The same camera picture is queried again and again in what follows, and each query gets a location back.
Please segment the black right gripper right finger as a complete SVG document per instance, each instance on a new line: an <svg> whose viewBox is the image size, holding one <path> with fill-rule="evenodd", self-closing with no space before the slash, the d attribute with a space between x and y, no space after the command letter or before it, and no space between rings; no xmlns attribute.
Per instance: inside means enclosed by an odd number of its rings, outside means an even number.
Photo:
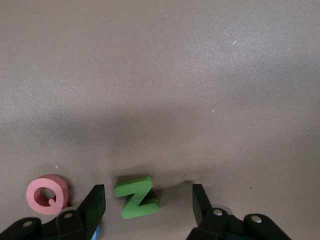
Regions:
<svg viewBox="0 0 320 240"><path fill-rule="evenodd" d="M289 240L268 216L253 213L243 220L224 208L213 206L202 184L192 185L192 209L197 227L188 240Z"/></svg>

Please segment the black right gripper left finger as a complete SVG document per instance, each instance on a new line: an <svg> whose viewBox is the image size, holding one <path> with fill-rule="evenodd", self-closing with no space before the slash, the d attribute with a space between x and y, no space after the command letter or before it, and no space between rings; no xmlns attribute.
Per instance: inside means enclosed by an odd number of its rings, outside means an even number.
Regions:
<svg viewBox="0 0 320 240"><path fill-rule="evenodd" d="M106 210L105 186L95 185L78 208L68 208L42 224L37 217L17 220L1 234L2 240L90 240Z"/></svg>

